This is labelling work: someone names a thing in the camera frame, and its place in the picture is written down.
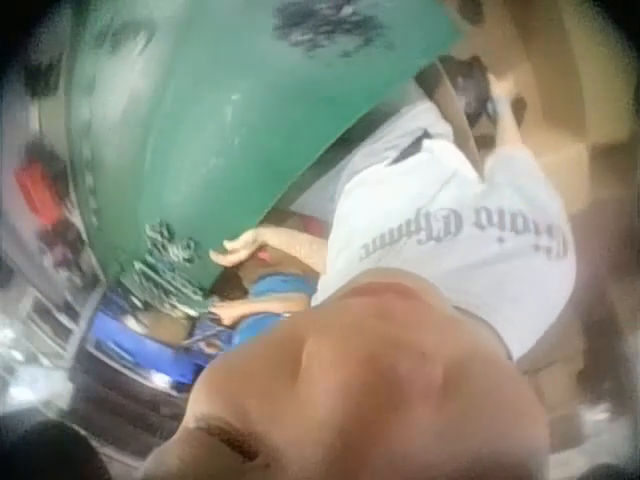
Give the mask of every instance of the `blue car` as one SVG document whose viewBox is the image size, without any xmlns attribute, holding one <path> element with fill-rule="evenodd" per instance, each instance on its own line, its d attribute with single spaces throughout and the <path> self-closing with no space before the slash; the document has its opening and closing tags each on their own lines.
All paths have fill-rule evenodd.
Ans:
<svg viewBox="0 0 640 480">
<path fill-rule="evenodd" d="M 200 349 L 179 349 L 131 330 L 120 320 L 98 311 L 87 344 L 148 381 L 178 393 L 188 391 L 215 358 Z"/>
</svg>

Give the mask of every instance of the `blue shorts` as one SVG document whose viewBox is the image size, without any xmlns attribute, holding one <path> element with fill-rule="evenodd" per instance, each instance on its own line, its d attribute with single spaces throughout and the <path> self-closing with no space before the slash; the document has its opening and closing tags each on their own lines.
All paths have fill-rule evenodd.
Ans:
<svg viewBox="0 0 640 480">
<path fill-rule="evenodd" d="M 278 293 L 304 293 L 311 298 L 315 290 L 315 285 L 302 275 L 278 273 L 260 278 L 249 289 L 249 297 L 268 297 Z M 277 313 L 257 313 L 246 317 L 236 327 L 231 347 L 241 345 L 269 331 L 281 318 L 282 315 Z"/>
</svg>

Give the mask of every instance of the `man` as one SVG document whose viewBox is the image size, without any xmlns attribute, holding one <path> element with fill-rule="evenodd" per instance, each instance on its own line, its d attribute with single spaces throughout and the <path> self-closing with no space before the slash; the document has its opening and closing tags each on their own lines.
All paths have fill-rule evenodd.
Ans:
<svg viewBox="0 0 640 480">
<path fill-rule="evenodd" d="M 320 274 L 313 307 L 214 362 L 144 478 L 536 478 L 545 414 L 514 361 L 575 275 L 563 204 L 491 78 L 497 148 L 481 178 L 424 100 L 350 157 L 328 242 L 258 227 Z"/>
</svg>

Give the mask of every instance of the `child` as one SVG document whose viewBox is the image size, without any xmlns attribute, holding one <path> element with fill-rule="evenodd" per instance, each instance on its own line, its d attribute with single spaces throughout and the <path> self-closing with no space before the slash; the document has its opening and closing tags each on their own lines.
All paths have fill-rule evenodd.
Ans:
<svg viewBox="0 0 640 480">
<path fill-rule="evenodd" d="M 234 269 L 225 270 L 213 286 L 213 294 L 225 300 L 213 304 L 211 312 L 219 318 L 215 340 L 203 342 L 202 348 L 218 353 L 266 333 L 282 317 L 309 307 L 315 292 L 317 273 L 295 257 L 278 249 L 265 247 Z M 246 289 L 239 298 L 238 281 Z M 204 333 L 203 325 L 197 327 Z"/>
</svg>

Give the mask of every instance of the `white t-shirt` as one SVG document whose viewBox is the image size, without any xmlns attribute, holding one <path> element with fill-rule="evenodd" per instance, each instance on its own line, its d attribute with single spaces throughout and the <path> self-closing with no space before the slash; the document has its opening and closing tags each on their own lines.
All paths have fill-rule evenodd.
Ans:
<svg viewBox="0 0 640 480">
<path fill-rule="evenodd" d="M 404 269 L 488 322 L 517 359 L 573 289 L 563 202 L 524 147 L 494 152 L 484 178 L 449 140 L 423 140 L 418 150 L 392 164 L 382 148 L 382 161 L 340 190 L 314 303 L 364 270 Z"/>
</svg>

